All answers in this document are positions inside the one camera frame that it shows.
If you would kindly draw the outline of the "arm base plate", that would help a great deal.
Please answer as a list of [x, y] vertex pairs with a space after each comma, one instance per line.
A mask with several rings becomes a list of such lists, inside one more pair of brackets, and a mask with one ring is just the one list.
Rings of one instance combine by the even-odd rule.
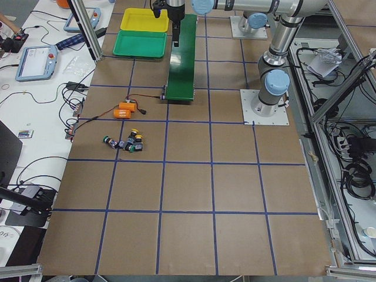
[[241, 105], [245, 125], [288, 126], [288, 116], [283, 97], [277, 105], [264, 105], [259, 100], [259, 90], [241, 89]]
[[232, 37], [235, 39], [267, 39], [267, 31], [265, 27], [258, 29], [252, 28], [244, 16], [231, 16], [230, 24]]

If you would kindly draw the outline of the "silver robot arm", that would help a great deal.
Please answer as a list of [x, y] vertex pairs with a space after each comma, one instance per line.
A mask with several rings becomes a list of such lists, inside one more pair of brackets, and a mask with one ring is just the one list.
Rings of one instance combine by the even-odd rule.
[[[214, 1], [191, 1], [195, 13], [204, 15], [216, 7]], [[185, 17], [185, 1], [149, 1], [154, 17], [159, 18], [161, 10], [167, 10], [167, 16], [172, 21], [172, 42], [174, 47], [179, 46], [181, 21]], [[254, 13], [246, 17], [250, 28], [258, 29], [265, 26], [267, 16], [263, 13]]]
[[261, 89], [251, 101], [252, 111], [262, 117], [275, 114], [280, 98], [290, 86], [290, 77], [282, 70], [288, 49], [305, 17], [321, 10], [327, 1], [191, 1], [195, 13], [204, 15], [213, 9], [242, 10], [280, 15], [270, 46], [258, 62]]

